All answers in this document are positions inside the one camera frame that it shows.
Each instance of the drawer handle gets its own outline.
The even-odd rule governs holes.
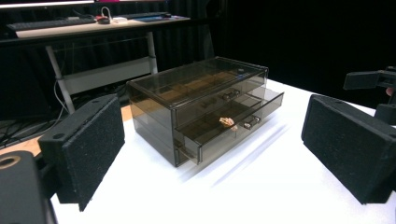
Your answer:
[[[261,121],[262,119],[260,119],[259,117],[251,116],[251,120],[244,123],[244,128],[251,130],[254,125],[260,123]]]
[[[233,98],[238,97],[240,91],[238,90],[233,90],[230,93],[224,93],[224,95],[222,96],[222,99],[226,102],[231,101]]]

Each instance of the black clamp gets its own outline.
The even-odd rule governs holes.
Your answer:
[[[374,117],[389,125],[396,125],[396,67],[370,72],[352,72],[346,74],[344,90],[373,89],[375,87],[393,88],[387,104],[380,104]]]

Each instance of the keyboard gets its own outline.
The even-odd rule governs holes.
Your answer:
[[[96,23],[95,19],[77,19],[77,20],[61,20],[61,21],[32,21],[32,22],[18,22],[8,24],[7,27],[14,32],[27,31],[27,30],[38,30],[46,28],[83,25]]]
[[[139,19],[139,18],[146,18],[146,17],[165,17],[165,16],[169,16],[169,15],[170,15],[169,12],[143,12],[143,13],[117,15],[114,17],[123,17],[127,20],[132,20],[132,19]]]

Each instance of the white tabletop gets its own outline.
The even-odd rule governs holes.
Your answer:
[[[395,223],[394,193],[360,204],[304,146],[311,92],[271,80],[267,88],[285,92],[282,106],[210,164],[175,168],[128,120],[125,145],[85,211],[52,197],[59,223]]]

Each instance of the desk leg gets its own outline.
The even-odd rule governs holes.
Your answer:
[[[154,38],[152,37],[152,32],[147,33],[147,39],[148,39],[149,68],[151,74],[155,74],[158,73],[158,68],[157,68],[157,58],[155,56]]]
[[[56,62],[55,54],[51,46],[46,46],[47,54],[49,55],[50,63],[52,64],[53,71],[55,72],[55,78],[58,81],[59,88],[61,89],[62,95],[64,96],[64,102],[66,103],[69,114],[73,114],[76,110],[73,106],[72,99],[70,98],[69,91],[64,84],[64,77],[62,76],[61,69]]]

